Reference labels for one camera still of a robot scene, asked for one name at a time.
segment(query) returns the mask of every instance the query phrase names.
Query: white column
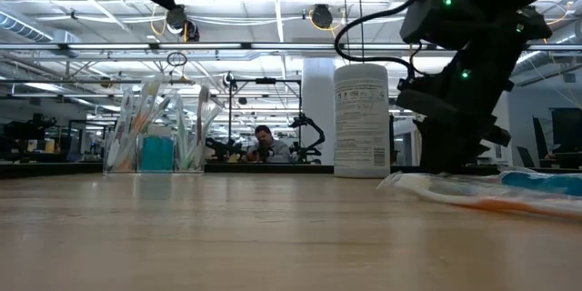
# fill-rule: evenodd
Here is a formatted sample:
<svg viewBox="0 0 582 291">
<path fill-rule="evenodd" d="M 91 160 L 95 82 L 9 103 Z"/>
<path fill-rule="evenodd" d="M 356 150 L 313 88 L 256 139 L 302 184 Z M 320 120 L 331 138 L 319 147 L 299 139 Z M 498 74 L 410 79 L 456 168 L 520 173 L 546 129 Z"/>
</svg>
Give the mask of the white column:
<svg viewBox="0 0 582 291">
<path fill-rule="evenodd" d="M 320 145 L 319 157 L 322 165 L 334 164 L 336 146 L 336 123 L 334 120 L 334 72 L 335 60 L 332 58 L 303 59 L 303 76 L 301 87 L 303 93 L 303 111 L 307 117 L 324 131 L 326 141 Z M 319 134 L 310 126 L 301 130 L 302 146 L 313 144 Z"/>
</svg>

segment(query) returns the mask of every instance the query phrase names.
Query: ceiling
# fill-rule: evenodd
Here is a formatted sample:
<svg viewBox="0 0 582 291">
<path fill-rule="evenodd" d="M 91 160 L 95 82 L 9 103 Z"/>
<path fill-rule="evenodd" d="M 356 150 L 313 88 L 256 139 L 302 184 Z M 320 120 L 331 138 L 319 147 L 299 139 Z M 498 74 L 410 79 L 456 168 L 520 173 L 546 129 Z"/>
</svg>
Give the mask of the ceiling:
<svg viewBox="0 0 582 291">
<path fill-rule="evenodd" d="M 200 30 L 201 42 L 302 42 L 302 43 L 332 43 L 334 36 L 330 31 L 321 31 L 312 25 L 308 18 L 309 11 L 315 4 L 329 5 L 332 15 L 335 17 L 335 24 L 342 23 L 342 15 L 346 15 L 348 20 L 353 20 L 361 15 L 368 15 L 380 10 L 386 10 L 401 3 L 404 0 L 280 0 L 280 15 L 282 26 L 277 28 L 276 0 L 176 0 L 179 4 L 186 6 L 186 11 L 191 18 L 195 19 Z M 577 12 L 582 9 L 582 2 L 573 0 L 569 5 L 565 0 L 541 0 L 534 5 L 538 11 L 546 16 L 546 20 L 553 22 L 552 28 L 558 30 L 566 28 L 578 19 Z M 95 3 L 88 0 L 0 0 L 0 12 L 7 11 L 11 15 L 17 16 L 27 24 L 37 28 L 43 33 L 54 35 L 56 31 L 67 31 L 74 35 L 77 41 L 83 43 L 134 43 L 134 42 L 180 42 L 175 35 L 165 30 L 162 35 L 158 35 L 152 28 L 150 22 L 155 20 L 154 28 L 161 30 L 164 25 L 163 20 L 165 10 L 156 8 L 154 4 L 147 0 L 95 0 Z M 111 17 L 104 14 L 104 9 L 110 13 L 111 17 L 124 25 L 113 21 Z M 352 43 L 402 43 L 399 36 L 399 28 L 402 24 L 402 15 L 391 17 L 390 19 L 365 24 L 363 30 L 359 28 L 350 31 L 349 38 Z M 0 42 L 30 42 L 20 35 L 0 29 Z M 108 54 L 95 51 L 83 52 L 84 55 L 107 56 Z M 132 53 L 127 51 L 112 52 L 113 55 L 142 55 L 143 52 Z M 289 79 L 300 79 L 303 70 L 303 58 L 310 54 L 301 52 L 268 53 L 268 52 L 241 52 L 223 51 L 221 60 L 213 58 L 213 51 L 197 51 L 191 55 L 200 60 L 191 60 L 184 66 L 184 75 L 198 84 L 208 85 L 215 93 L 220 93 L 222 85 L 221 79 L 227 72 L 238 78 L 256 77 L 276 77 L 284 75 Z M 29 64 L 37 65 L 37 69 L 45 70 L 42 74 L 49 77 L 65 75 L 67 63 L 63 60 L 51 59 L 51 54 L 43 52 L 34 54 L 30 52 L 13 52 L 10 55 L 16 59 L 25 60 Z M 336 59 L 336 65 L 344 65 L 345 62 L 335 57 L 333 53 L 322 54 L 332 56 Z M 391 55 L 407 57 L 408 52 L 394 52 Z M 415 65 L 423 71 L 439 72 L 440 69 L 450 60 L 451 54 L 448 52 L 423 54 L 421 52 L 415 59 Z M 389 89 L 396 92 L 397 80 L 405 76 L 405 72 L 398 65 L 381 63 L 386 65 L 389 72 Z M 106 75 L 112 78 L 141 79 L 159 72 L 155 61 L 135 60 L 125 61 L 98 61 L 73 60 L 69 64 L 71 71 L 78 73 L 75 78 L 98 79 Z M 515 77 L 515 81 L 523 82 L 534 78 L 538 71 L 527 70 L 523 74 Z M 174 77 L 181 75 L 178 70 Z M 257 94 L 285 94 L 292 95 L 288 86 L 276 85 L 248 85 L 245 91 Z M 84 91 L 87 93 L 112 93 L 119 92 L 119 88 L 104 89 L 98 85 L 85 85 Z M 188 103 L 196 106 L 195 101 Z M 249 99 L 247 107 L 258 108 L 261 105 L 267 107 L 285 106 L 297 108 L 296 98 L 288 97 L 283 101 L 275 98 L 275 101 L 265 99 Z M 280 117 L 274 122 L 284 125 L 287 117 Z"/>
</svg>

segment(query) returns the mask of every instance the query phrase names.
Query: desk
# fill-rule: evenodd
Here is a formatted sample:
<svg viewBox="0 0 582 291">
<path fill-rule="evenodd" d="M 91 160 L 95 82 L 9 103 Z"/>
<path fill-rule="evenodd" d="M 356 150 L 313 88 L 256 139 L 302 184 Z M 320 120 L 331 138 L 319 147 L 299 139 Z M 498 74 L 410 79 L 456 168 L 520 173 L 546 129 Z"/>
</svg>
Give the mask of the desk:
<svg viewBox="0 0 582 291">
<path fill-rule="evenodd" d="M 555 153 L 556 160 L 561 168 L 579 169 L 582 166 L 582 153 Z"/>
<path fill-rule="evenodd" d="M 0 183 L 5 290 L 579 289 L 582 225 L 327 175 Z"/>
</svg>

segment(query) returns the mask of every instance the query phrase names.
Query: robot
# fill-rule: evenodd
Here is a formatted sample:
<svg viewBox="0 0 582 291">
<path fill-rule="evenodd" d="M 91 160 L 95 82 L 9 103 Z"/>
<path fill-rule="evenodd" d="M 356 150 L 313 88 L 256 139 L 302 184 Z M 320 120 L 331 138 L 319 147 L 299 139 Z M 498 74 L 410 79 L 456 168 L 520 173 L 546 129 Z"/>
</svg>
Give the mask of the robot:
<svg viewBox="0 0 582 291">
<path fill-rule="evenodd" d="M 511 135 L 491 115 L 503 91 L 511 91 L 511 72 L 527 42 L 549 38 L 536 0 L 407 0 L 401 6 L 361 17 L 337 34 L 339 55 L 356 62 L 390 61 L 406 67 L 396 104 L 424 116 L 415 124 L 422 136 L 420 166 L 446 172 L 487 150 L 481 140 L 507 146 Z M 344 53 L 341 37 L 365 21 L 407 9 L 400 36 L 408 44 L 427 41 L 457 51 L 439 74 L 427 75 L 394 57 L 354 57 Z"/>
</svg>

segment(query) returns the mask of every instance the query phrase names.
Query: black chair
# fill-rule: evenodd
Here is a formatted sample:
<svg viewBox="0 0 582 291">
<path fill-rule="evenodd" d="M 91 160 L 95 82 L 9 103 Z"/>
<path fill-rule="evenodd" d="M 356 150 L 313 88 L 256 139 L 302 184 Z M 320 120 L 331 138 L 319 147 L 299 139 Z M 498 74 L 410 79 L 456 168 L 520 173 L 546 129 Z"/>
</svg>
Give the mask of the black chair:
<svg viewBox="0 0 582 291">
<path fill-rule="evenodd" d="M 547 155 L 546 138 L 544 137 L 544 130 L 539 122 L 539 118 L 533 117 L 534 132 L 536 134 L 537 158 L 544 159 Z"/>
<path fill-rule="evenodd" d="M 523 146 L 518 146 L 517 151 L 519 153 L 519 156 L 521 157 L 521 161 L 524 163 L 524 167 L 536 167 L 536 164 L 534 164 L 534 160 L 531 158 L 531 155 L 529 154 L 529 150 L 527 150 Z"/>
</svg>

